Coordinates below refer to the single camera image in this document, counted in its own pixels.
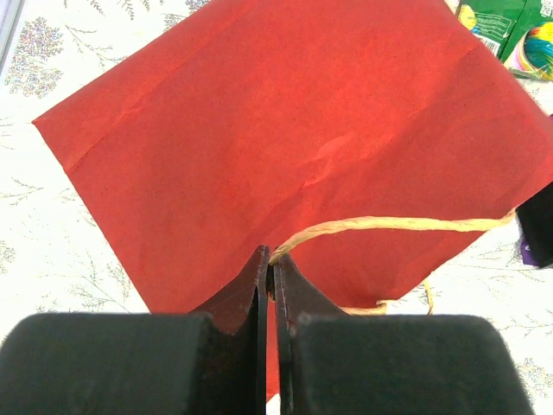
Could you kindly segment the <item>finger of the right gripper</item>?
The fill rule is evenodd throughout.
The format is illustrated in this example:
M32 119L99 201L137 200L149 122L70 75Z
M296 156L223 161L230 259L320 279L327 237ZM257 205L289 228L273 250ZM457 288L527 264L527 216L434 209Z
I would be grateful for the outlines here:
M525 265L552 267L553 184L540 190L517 209L522 231L520 251Z

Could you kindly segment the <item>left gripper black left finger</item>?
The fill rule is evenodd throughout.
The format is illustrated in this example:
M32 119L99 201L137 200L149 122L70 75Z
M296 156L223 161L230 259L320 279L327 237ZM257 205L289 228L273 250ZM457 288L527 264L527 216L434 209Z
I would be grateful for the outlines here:
M1 349L4 414L263 414L269 250L186 314L36 314Z

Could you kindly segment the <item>red brown paper bag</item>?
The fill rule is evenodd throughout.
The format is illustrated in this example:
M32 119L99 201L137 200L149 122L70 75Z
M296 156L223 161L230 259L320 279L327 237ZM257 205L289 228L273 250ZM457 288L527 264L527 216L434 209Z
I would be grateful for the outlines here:
M331 220L498 219L552 122L443 1L212 1L35 120L152 312Z

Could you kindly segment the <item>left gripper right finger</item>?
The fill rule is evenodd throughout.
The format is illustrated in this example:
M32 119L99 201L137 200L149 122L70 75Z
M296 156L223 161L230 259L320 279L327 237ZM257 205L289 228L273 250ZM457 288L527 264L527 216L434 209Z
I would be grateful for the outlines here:
M351 316L272 268L284 414L532 413L499 332L477 316Z

